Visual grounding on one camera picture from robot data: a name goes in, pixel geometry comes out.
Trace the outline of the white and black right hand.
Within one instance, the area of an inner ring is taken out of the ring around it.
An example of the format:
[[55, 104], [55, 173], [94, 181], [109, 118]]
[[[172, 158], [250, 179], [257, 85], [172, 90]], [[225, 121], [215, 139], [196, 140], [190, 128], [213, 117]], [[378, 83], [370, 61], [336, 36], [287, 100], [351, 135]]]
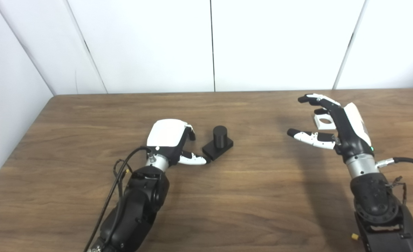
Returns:
[[339, 102], [317, 93], [305, 94], [298, 98], [300, 103], [321, 106], [314, 110], [316, 115], [329, 115], [334, 121], [336, 135], [290, 128], [288, 136], [314, 147], [333, 149], [342, 156], [344, 162], [362, 154], [374, 157], [370, 137], [358, 108], [349, 103], [343, 107]]

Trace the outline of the white and black left hand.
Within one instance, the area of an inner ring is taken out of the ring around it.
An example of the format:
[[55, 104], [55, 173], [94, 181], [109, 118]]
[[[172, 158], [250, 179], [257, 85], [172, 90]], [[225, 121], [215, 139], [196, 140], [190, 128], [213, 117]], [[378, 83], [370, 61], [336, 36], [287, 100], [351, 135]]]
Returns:
[[192, 125], [179, 119], [162, 119], [155, 122], [149, 133], [146, 146], [152, 150], [146, 166], [163, 172], [174, 165], [205, 165], [211, 160], [183, 150], [186, 140], [196, 140]]

